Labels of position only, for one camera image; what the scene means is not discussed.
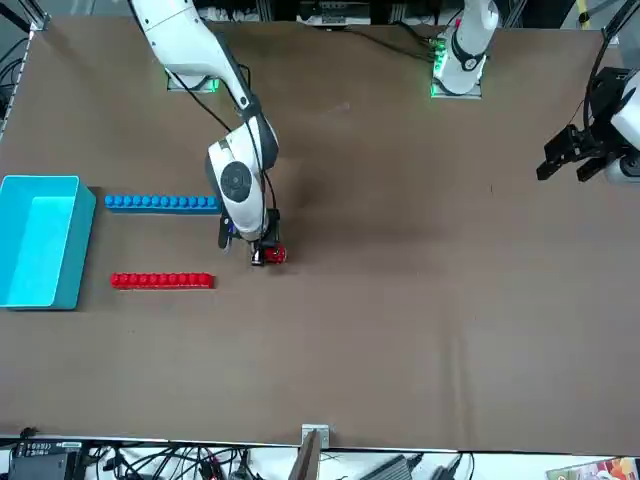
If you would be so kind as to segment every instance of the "cyan plastic bin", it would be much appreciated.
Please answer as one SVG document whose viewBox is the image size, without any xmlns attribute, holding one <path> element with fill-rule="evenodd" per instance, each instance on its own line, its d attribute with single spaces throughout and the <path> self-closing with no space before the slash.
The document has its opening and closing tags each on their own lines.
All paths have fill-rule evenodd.
<svg viewBox="0 0 640 480">
<path fill-rule="evenodd" d="M 4 178 L 0 307 L 76 307 L 95 205 L 96 197 L 78 177 Z"/>
</svg>

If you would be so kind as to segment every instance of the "red object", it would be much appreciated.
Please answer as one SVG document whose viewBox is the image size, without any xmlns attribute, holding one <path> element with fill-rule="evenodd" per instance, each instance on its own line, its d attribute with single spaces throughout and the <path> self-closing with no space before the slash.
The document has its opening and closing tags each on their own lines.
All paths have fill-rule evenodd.
<svg viewBox="0 0 640 480">
<path fill-rule="evenodd" d="M 208 273 L 114 273 L 111 286 L 117 290 L 193 290 L 214 288 Z"/>
<path fill-rule="evenodd" d="M 266 248 L 264 250 L 264 261 L 266 263 L 284 263 L 287 260 L 287 249 L 282 245 L 276 248 Z"/>
</svg>

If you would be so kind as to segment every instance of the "brown table surface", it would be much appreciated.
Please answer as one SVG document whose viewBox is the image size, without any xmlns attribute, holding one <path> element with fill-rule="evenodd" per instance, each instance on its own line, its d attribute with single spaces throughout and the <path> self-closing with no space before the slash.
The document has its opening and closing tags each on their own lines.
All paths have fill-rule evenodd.
<svg viewBox="0 0 640 480">
<path fill-rule="evenodd" d="M 536 181 L 595 32 L 499 31 L 482 101 L 348 33 L 220 27 L 275 127 L 290 261 L 249 266 L 217 219 L 98 208 L 75 312 L 0 313 L 0 431 L 334 446 L 640 451 L 637 190 Z M 397 28 L 372 34 L 419 48 Z M 226 92 L 206 101 L 229 121 Z M 223 131 L 125 18 L 35 36 L 2 173 L 208 194 Z M 213 292 L 117 292 L 113 271 L 210 271 Z"/>
</svg>

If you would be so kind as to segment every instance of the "blue block row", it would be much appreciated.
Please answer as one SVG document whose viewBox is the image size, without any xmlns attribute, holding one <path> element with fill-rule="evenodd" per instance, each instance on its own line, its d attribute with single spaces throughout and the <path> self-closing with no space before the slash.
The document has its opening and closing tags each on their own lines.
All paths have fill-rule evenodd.
<svg viewBox="0 0 640 480">
<path fill-rule="evenodd" d="M 220 203 L 211 196 L 107 195 L 104 205 L 115 213 L 220 214 Z"/>
</svg>

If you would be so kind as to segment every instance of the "red building block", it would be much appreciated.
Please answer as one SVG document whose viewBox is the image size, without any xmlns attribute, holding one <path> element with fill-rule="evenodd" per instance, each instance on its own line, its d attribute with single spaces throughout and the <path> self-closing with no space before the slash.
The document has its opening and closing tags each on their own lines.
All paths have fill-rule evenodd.
<svg viewBox="0 0 640 480">
<path fill-rule="evenodd" d="M 114 273 L 116 290 L 194 290 L 214 288 L 215 277 L 208 273 Z"/>
</svg>

